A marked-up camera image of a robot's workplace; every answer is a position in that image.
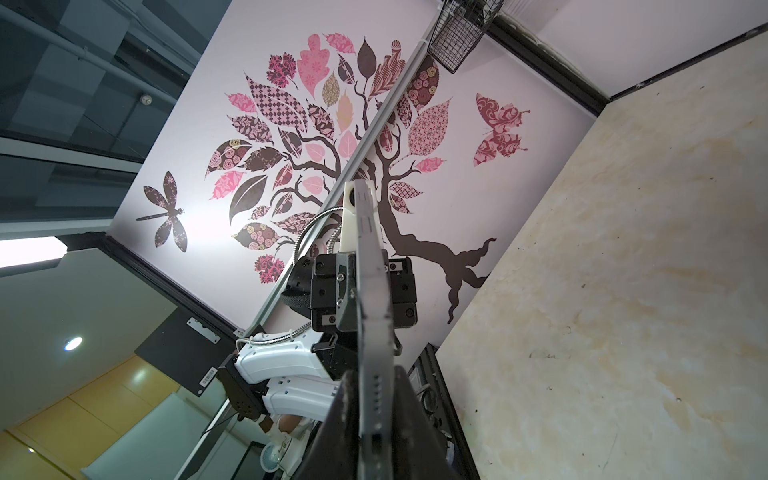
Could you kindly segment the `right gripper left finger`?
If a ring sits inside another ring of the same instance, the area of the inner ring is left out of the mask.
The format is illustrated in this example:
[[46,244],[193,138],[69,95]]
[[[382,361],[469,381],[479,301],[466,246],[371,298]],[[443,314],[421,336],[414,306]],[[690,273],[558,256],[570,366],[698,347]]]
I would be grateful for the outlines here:
[[348,370],[329,413],[293,476],[298,480],[353,480],[359,459],[359,380]]

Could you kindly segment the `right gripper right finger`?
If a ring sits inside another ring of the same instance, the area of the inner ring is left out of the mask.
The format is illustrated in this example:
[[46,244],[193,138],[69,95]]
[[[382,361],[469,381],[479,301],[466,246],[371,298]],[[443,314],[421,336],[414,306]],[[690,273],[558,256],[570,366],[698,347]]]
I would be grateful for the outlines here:
[[449,480],[459,476],[446,459],[405,369],[394,367],[393,473],[395,479]]

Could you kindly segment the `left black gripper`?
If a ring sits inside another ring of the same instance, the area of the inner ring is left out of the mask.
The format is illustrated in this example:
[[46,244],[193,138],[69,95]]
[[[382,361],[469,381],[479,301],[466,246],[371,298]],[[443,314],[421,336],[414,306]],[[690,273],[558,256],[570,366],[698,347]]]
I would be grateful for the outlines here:
[[[417,292],[409,258],[385,261],[390,284],[395,329],[418,322]],[[311,276],[309,310],[312,329],[318,332],[357,330],[357,268],[354,253],[319,255]]]

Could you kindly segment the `black phone case horizontal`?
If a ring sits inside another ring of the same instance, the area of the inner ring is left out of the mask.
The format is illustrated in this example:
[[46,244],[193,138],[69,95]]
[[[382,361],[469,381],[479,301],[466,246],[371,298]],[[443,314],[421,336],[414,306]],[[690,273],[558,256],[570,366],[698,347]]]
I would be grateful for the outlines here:
[[393,318],[391,289],[366,181],[353,182],[359,347],[360,479],[392,479]]

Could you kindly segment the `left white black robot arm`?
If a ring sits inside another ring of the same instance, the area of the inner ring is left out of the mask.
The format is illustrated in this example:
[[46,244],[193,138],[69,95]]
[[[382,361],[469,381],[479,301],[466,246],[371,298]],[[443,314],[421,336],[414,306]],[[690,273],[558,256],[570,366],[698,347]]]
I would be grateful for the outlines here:
[[356,371],[361,431],[389,431],[394,358],[402,350],[395,332],[418,321],[411,260],[359,263],[353,253],[302,257],[281,299],[307,323],[239,340],[217,372],[238,416],[322,421],[342,376]]

